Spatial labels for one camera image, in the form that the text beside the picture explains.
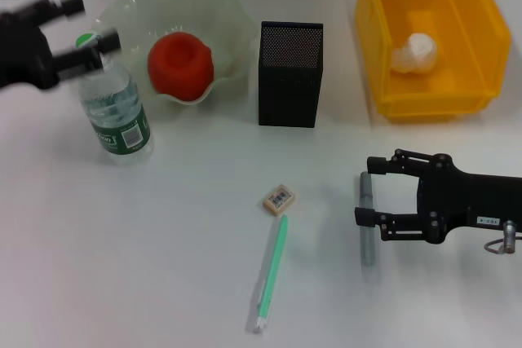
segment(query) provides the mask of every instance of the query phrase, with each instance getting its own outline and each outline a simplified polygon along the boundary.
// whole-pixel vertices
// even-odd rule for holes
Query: table surface
[[[46,28],[51,48],[71,47],[111,1],[85,0],[86,17]],[[362,268],[353,217],[367,156],[396,148],[522,176],[522,9],[497,1],[513,35],[502,94],[444,124],[392,125],[368,109],[355,0],[241,0],[258,24],[324,24],[313,130],[257,125],[253,61],[244,91],[190,108],[145,103],[155,151],[122,168],[103,159],[72,89],[3,90],[0,346],[519,345],[522,252],[486,253],[498,231],[458,229],[442,245],[378,241],[377,264]],[[256,336],[249,325],[275,227],[261,202],[280,183],[297,200],[270,324]],[[374,177],[381,210],[414,212],[415,192],[414,178]]]

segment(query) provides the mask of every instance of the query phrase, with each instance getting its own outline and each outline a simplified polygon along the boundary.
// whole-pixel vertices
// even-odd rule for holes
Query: green glass bowl
[[[191,33],[212,51],[214,81],[194,101],[160,96],[181,104],[198,104],[214,88],[226,88],[246,77],[250,44],[258,30],[237,0],[116,0],[95,21],[96,33],[116,29],[122,52],[115,55],[135,79],[140,92],[157,95],[148,78],[148,52],[161,37]]]

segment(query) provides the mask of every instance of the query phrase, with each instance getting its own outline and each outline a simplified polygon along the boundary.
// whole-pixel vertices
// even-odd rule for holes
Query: pen holder
[[[313,128],[323,74],[323,25],[263,22],[259,125]]]

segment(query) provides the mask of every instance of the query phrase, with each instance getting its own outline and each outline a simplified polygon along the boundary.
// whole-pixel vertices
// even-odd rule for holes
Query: water bottle
[[[83,34],[77,47],[89,46],[98,38]],[[118,165],[142,161],[153,151],[153,137],[136,84],[117,62],[104,57],[104,69],[78,80],[83,110],[104,150]]]

